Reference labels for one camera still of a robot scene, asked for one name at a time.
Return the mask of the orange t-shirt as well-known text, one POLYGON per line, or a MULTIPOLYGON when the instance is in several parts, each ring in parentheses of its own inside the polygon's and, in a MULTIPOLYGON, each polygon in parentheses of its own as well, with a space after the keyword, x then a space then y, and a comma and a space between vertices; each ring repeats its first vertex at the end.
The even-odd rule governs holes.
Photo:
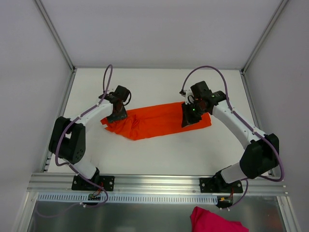
POLYGON ((127 118, 123 120, 110 123, 107 118, 104 118, 100 122, 105 126, 105 130, 133 141, 211 126, 209 114, 203 115, 198 123, 184 128, 182 119, 182 103, 174 102, 128 110, 127 118))

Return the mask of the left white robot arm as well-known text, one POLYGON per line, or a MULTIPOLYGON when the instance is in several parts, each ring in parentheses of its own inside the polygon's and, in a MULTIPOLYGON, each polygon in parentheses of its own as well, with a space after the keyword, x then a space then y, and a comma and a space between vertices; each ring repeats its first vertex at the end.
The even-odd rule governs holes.
POLYGON ((56 166, 68 166, 75 172, 72 190, 100 191, 108 181, 99 169, 88 161, 86 133, 101 119, 113 123, 127 118, 125 106, 131 101, 131 92, 117 86, 115 91, 104 92, 99 102, 90 109, 72 118, 60 116, 56 119, 48 150, 55 155, 56 166))

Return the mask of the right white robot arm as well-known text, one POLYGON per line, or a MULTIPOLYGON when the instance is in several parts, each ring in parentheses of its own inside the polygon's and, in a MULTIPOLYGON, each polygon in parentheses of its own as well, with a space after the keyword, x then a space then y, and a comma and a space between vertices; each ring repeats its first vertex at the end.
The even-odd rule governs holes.
POLYGON ((267 135, 262 130, 247 123, 229 103, 222 91, 212 92, 206 82, 182 89, 182 127, 196 124, 202 116, 210 114, 221 121, 238 139, 244 149, 239 162, 218 171, 207 180, 200 180, 201 192, 241 193, 241 181, 255 179, 279 166, 279 139, 275 134, 267 135))

